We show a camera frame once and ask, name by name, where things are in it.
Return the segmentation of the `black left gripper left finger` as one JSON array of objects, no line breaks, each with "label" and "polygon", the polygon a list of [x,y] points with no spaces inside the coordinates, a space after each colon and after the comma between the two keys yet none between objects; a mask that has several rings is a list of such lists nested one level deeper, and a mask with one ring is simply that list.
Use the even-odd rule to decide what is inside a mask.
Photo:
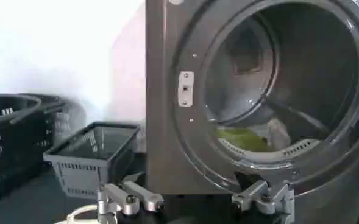
[{"label": "black left gripper left finger", "polygon": [[97,221],[100,224],[162,224],[165,199],[145,186],[146,174],[138,172],[118,183],[97,189]]}]

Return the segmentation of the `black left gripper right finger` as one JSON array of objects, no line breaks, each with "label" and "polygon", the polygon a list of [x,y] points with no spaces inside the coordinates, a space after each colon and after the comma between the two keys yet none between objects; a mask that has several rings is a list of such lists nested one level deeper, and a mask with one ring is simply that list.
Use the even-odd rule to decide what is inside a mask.
[{"label": "black left gripper right finger", "polygon": [[261,215],[277,215],[277,223],[296,222],[295,190],[289,181],[271,184],[259,175],[234,172],[241,191],[232,194],[231,205],[239,215],[254,208]]}]

